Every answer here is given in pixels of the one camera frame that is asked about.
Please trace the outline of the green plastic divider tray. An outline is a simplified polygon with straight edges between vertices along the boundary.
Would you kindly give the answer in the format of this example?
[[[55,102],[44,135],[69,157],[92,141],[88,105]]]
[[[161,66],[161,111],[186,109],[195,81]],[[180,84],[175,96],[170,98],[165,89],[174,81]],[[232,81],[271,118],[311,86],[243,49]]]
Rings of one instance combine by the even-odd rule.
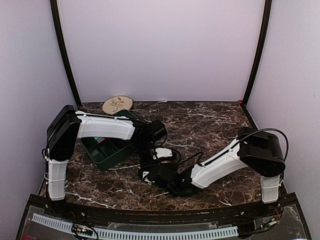
[[[77,111],[76,116],[81,121],[77,138],[100,171],[107,171],[132,154],[128,141],[135,130],[135,117],[127,110],[112,116]],[[105,140],[98,144],[94,137]]]

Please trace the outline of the pink sock with green patches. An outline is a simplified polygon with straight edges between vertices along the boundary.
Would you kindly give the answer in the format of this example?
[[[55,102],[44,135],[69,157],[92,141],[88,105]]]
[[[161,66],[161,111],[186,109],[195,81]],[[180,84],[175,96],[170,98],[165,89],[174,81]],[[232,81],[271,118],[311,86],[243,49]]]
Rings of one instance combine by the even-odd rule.
[[[103,141],[105,141],[106,138],[105,138],[105,137],[94,137],[94,140],[95,140],[98,144],[100,144],[100,143],[102,143]]]

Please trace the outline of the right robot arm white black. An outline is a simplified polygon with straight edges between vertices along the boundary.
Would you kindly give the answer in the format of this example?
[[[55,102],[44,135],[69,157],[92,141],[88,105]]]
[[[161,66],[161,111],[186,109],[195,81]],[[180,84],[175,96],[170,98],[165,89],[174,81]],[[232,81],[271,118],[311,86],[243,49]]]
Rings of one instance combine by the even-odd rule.
[[[261,201],[255,205],[255,213],[266,217],[275,208],[279,187],[284,178],[288,150],[281,149],[276,128],[254,129],[242,127],[237,137],[223,150],[203,162],[178,172],[178,163],[158,163],[144,166],[141,178],[144,182],[165,189],[173,197],[192,197],[217,180],[243,169],[251,168],[260,174]]]

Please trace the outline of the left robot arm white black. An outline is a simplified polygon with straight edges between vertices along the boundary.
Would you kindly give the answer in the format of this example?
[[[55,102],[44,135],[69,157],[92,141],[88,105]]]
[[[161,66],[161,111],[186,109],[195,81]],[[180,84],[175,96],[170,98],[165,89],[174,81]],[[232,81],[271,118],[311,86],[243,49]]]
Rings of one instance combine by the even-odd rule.
[[[178,156],[159,140],[167,139],[165,125],[159,121],[144,122],[129,115],[100,115],[75,110],[72,105],[65,105],[47,128],[45,148],[42,157],[47,162],[46,195],[53,202],[51,210],[60,218],[67,218],[70,206],[63,200],[66,197],[65,182],[67,166],[78,139],[97,138],[127,141],[137,153],[143,172],[149,172],[154,165],[175,160]]]

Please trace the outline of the round embroidered plate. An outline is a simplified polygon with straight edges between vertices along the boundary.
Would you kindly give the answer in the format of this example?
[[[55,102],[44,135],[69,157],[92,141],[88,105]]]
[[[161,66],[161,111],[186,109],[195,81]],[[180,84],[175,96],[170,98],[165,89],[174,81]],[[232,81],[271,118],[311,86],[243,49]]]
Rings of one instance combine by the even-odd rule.
[[[133,100],[127,96],[114,96],[107,99],[102,105],[102,111],[105,114],[113,115],[121,110],[130,110],[133,106]]]

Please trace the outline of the small green circuit board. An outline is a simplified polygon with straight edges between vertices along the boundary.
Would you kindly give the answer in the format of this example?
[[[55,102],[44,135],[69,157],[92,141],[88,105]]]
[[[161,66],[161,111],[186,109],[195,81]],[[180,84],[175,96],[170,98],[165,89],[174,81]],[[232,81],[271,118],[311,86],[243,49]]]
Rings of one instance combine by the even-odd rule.
[[[74,224],[71,227],[71,232],[79,236],[92,236],[94,233],[90,228],[78,224]]]

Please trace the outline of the black front table rail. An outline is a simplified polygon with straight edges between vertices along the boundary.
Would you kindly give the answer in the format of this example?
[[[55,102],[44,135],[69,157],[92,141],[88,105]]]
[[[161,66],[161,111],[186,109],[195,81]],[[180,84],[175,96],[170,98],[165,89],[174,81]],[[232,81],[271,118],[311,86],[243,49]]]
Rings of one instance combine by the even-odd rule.
[[[74,220],[89,226],[106,226],[112,222],[123,224],[174,225],[217,222],[220,226],[245,225],[253,228],[255,220],[271,217],[280,220],[284,207],[281,202],[263,204],[253,202],[243,205],[198,210],[123,210],[94,207],[63,201],[53,203],[41,196],[33,197],[34,203],[50,216]]]

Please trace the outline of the black left frame post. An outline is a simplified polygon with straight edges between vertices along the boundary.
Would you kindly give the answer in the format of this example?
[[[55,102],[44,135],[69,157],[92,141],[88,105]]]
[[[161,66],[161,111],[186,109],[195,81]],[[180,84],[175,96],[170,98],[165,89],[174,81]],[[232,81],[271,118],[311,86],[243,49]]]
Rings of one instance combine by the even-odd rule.
[[[80,98],[79,91],[77,89],[76,81],[73,75],[73,70],[72,70],[72,66],[71,66],[68,51],[67,51],[67,46],[64,38],[63,28],[62,28],[62,20],[59,12],[59,3],[57,0],[50,0],[49,2],[50,2],[51,15],[53,20],[55,35],[56,35],[64,71],[67,77],[67,81],[68,81],[75,105],[77,108],[79,108],[82,105],[82,101]]]

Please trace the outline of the black frame post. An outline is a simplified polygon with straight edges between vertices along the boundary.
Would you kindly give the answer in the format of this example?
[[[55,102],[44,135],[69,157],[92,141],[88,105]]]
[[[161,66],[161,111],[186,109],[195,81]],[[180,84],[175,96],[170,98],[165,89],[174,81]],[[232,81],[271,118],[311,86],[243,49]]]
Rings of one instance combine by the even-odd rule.
[[[71,66],[68,51],[67,51],[67,46],[64,38],[63,28],[62,28],[62,20],[59,12],[59,3],[57,0],[50,0],[49,2],[50,2],[51,15],[53,20],[55,35],[56,35],[64,71],[67,77],[67,81],[68,81],[75,105],[77,108],[79,108],[82,105],[82,101],[80,98],[79,91],[77,89],[76,81],[73,75],[73,70],[72,70],[72,66]]]
[[[259,37],[258,37],[258,42],[256,46],[256,51],[252,63],[252,68],[250,71],[250,75],[248,78],[248,83],[244,92],[244,96],[242,99],[242,104],[246,106],[249,102],[254,83],[257,77],[258,69],[260,66],[263,50],[264,50],[264,45],[266,41],[266,36],[268,32],[268,26],[269,26],[269,20],[271,16],[271,8],[272,8],[272,0],[265,0],[264,1],[264,9],[263,9],[263,14],[262,14],[262,20],[261,20],[261,27],[259,31]]]

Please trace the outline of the black right frame post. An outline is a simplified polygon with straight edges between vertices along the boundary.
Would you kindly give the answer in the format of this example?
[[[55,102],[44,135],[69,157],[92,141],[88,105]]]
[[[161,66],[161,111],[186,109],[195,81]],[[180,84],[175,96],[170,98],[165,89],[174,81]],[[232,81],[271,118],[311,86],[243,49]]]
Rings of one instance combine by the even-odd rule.
[[[248,78],[248,83],[244,92],[244,96],[242,99],[242,104],[246,106],[249,102],[254,83],[257,77],[258,69],[260,66],[263,50],[264,50],[264,45],[266,41],[266,36],[268,32],[268,26],[269,26],[269,20],[271,16],[271,8],[272,8],[272,0],[265,0],[264,1],[264,9],[263,9],[263,14],[262,14],[262,20],[261,20],[261,27],[259,31],[259,37],[258,37],[258,42],[256,46],[256,51],[252,63],[252,68],[250,71],[250,75]]]

